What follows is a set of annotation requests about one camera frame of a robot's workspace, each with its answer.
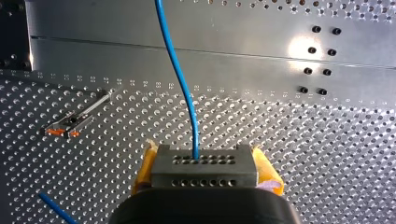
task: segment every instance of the small metal rod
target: small metal rod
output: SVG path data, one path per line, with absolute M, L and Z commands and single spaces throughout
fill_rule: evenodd
M 109 100 L 111 97 L 111 92 L 108 91 L 104 96 L 102 96 L 99 100 L 97 100 L 95 103 L 92 105 L 88 106 L 86 109 L 84 109 L 81 113 L 79 113 L 79 116 L 87 115 L 91 113 L 96 107 L 104 103 L 105 101 Z

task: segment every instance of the metal tool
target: metal tool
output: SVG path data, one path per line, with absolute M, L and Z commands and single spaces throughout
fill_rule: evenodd
M 256 187 L 257 170 L 248 145 L 236 150 L 202 150 L 194 160 L 188 150 L 160 145 L 151 171 L 158 187 Z
M 94 120 L 91 112 L 99 105 L 109 102 L 111 98 L 110 91 L 99 91 L 96 95 L 98 100 L 86 109 L 81 112 L 76 112 L 75 110 L 67 111 L 60 116 L 59 120 L 50 120 L 49 125 L 40 129 L 40 134 L 44 136 L 48 134 L 59 135 L 66 139 L 79 137 L 81 130 L 89 126 Z

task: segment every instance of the pegboard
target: pegboard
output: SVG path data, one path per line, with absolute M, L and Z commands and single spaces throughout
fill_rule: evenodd
M 394 223 L 394 2 L 316 4 L 166 1 L 201 145 L 262 146 L 304 223 Z M 154 3 L 36 1 L 27 9 L 35 71 L 0 73 L 4 207 L 15 223 L 58 223 L 36 196 L 45 191 L 79 223 L 106 223 L 130 195 L 147 138 L 191 147 Z M 99 88 L 115 97 L 81 137 L 38 135 Z

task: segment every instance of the blue cable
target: blue cable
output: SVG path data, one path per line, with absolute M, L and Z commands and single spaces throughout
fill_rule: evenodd
M 187 86 L 186 80 L 184 79 L 183 72 L 181 71 L 180 64 L 175 53 L 175 49 L 172 44 L 172 38 L 169 34 L 168 25 L 166 24 L 165 13 L 163 12 L 163 0 L 155 0 L 155 7 L 157 9 L 158 20 L 160 22 L 161 31 L 163 32 L 163 41 L 165 42 L 166 48 L 168 49 L 169 57 L 171 58 L 172 65 L 175 69 L 178 82 L 181 90 L 183 91 L 184 98 L 186 98 L 187 108 L 189 109 L 191 127 L 192 127 L 192 157 L 195 160 L 199 158 L 199 135 L 198 135 L 198 122 L 195 116 L 194 104 L 190 97 L 189 86 Z
M 58 204 L 53 202 L 49 198 L 49 196 L 47 196 L 47 194 L 39 193 L 38 197 L 40 197 L 40 199 L 43 200 L 43 202 L 46 203 L 59 217 L 63 218 L 64 221 L 66 221 L 69 224 L 77 224 L 77 222 L 69 215 L 67 215 L 66 212 L 58 206 Z

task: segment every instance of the hole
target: hole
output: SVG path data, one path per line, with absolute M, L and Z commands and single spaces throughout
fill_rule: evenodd
M 314 27 L 312 27 L 312 32 L 314 32 L 314 33 L 319 33 L 320 31 L 321 31 L 320 26 L 314 26 Z
M 215 187 L 218 184 L 218 181 L 216 180 L 210 180 L 209 185 L 210 187 Z
M 311 48 L 308 49 L 308 52 L 314 54 L 314 53 L 317 52 L 317 49 L 311 47 Z
M 186 187 L 189 184 L 188 180 L 181 180 L 181 187 Z
M 230 187 L 235 187 L 235 186 L 236 186 L 236 180 L 230 180 L 230 181 L 228 181 L 228 186 L 230 186 Z
M 331 74 L 332 74 L 332 70 L 330 70 L 330 69 L 324 69 L 323 70 L 323 75 L 330 76 Z
M 312 74 L 312 69 L 311 68 L 305 68 L 304 69 L 304 73 L 306 73 L 307 75 L 311 75 Z
M 219 185 L 220 185 L 221 187 L 225 187 L 225 186 L 227 185 L 227 181 L 225 181 L 225 180 L 220 180 L 220 181 L 219 181 Z
M 172 180 L 172 186 L 177 187 L 178 186 L 178 181 L 177 180 Z
M 198 180 L 192 180 L 192 181 L 191 181 L 191 186 L 192 186 L 192 187 L 197 187 L 198 184 L 199 184 L 199 183 L 198 183 Z
M 301 87 L 301 88 L 299 89 L 299 92 L 301 92 L 301 93 L 308 93 L 308 88 L 307 88 L 307 87 Z
M 329 54 L 330 56 L 335 56 L 337 54 L 337 50 L 335 49 L 329 49 L 327 51 L 327 54 Z
M 207 180 L 201 180 L 199 182 L 199 184 L 201 185 L 201 187 L 206 187 L 207 186 Z

